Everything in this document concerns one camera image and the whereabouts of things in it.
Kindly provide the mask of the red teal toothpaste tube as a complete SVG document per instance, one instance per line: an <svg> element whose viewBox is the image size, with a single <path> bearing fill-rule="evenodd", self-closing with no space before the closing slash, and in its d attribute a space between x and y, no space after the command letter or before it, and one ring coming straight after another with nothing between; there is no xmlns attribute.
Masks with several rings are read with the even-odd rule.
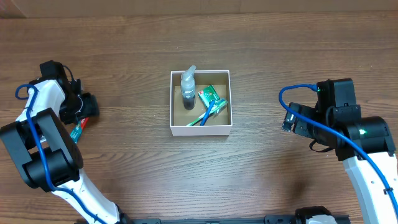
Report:
<svg viewBox="0 0 398 224"><path fill-rule="evenodd" d="M70 137L75 144L79 141L80 136L82 135L88 121L89 118L83 118L79 120L78 124L73 128L72 132L70 133Z"/></svg>

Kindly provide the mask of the green toothbrush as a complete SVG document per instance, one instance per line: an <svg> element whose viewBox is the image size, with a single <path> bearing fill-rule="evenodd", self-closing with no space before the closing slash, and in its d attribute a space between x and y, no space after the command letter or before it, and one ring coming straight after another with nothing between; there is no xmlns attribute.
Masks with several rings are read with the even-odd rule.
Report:
<svg viewBox="0 0 398 224"><path fill-rule="evenodd" d="M209 117L213 116L213 115L216 115L216 114L219 114L227 106L227 104L228 104L228 102L227 102L226 99L220 99L220 100L217 100L217 101L215 100L214 107L212 108L212 111L211 111ZM201 123L201 120L202 120L202 118L203 118L205 113L206 112L204 112L202 115L200 115L196 120L192 121L191 123L188 123L187 126L194 126L197 123Z"/></svg>

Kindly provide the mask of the blue disposable razor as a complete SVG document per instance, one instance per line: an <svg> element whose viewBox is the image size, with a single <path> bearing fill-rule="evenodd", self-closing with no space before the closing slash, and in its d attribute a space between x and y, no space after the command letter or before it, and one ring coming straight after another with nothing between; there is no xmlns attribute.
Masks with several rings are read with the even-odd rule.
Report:
<svg viewBox="0 0 398 224"><path fill-rule="evenodd" d="M208 119L208 117L209 117L209 115L210 115L210 113L212 111L212 108L214 107L214 104L215 104L215 100L211 100L210 104L209 104L209 107L208 107L206 113L204 114L204 116L203 116L203 118L201 120L200 126L204 126L205 125L205 123L206 123L206 121L207 121L207 119Z"/></svg>

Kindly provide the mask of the green soap box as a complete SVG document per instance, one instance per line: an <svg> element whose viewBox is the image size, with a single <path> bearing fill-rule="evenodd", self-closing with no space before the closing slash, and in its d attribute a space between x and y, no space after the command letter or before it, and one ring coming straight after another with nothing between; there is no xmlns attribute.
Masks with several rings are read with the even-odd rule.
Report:
<svg viewBox="0 0 398 224"><path fill-rule="evenodd" d="M198 92L198 96L200 97L201 101L205 105L206 109L208 109L211 100L220 100L224 98L220 98L214 88L213 85L207 86L205 89L200 90Z"/></svg>

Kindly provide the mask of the clear foam pump bottle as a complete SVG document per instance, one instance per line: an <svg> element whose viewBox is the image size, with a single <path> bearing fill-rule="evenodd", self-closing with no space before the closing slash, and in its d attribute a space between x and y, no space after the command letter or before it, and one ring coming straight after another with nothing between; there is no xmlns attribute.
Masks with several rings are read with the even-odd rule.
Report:
<svg viewBox="0 0 398 224"><path fill-rule="evenodd" d="M196 83L194 74L196 68L195 65L192 65L181 74L181 93L183 105L186 110L192 110L195 106Z"/></svg>

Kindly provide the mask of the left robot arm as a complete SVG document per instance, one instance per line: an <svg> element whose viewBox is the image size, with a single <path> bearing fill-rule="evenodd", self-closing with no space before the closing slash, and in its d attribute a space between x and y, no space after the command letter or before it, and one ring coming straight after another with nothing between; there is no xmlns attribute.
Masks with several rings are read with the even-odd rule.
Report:
<svg viewBox="0 0 398 224"><path fill-rule="evenodd" d="M22 89L25 108L1 128L1 140L23 181L64 199L87 223L130 223L88 178L76 140L65 129L99 113L95 97L82 91L80 80L66 78L39 78L17 87L15 95Z"/></svg>

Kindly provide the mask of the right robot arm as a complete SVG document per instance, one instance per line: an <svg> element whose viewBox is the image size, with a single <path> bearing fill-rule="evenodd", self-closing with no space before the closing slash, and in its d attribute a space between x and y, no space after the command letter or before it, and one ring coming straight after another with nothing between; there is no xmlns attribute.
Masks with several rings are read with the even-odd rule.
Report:
<svg viewBox="0 0 398 224"><path fill-rule="evenodd" d="M363 117L350 78L307 84L317 94L314 107L286 104L282 129L321 144L323 152L334 151L354 187L365 223L397 223L396 146L386 121L379 116Z"/></svg>

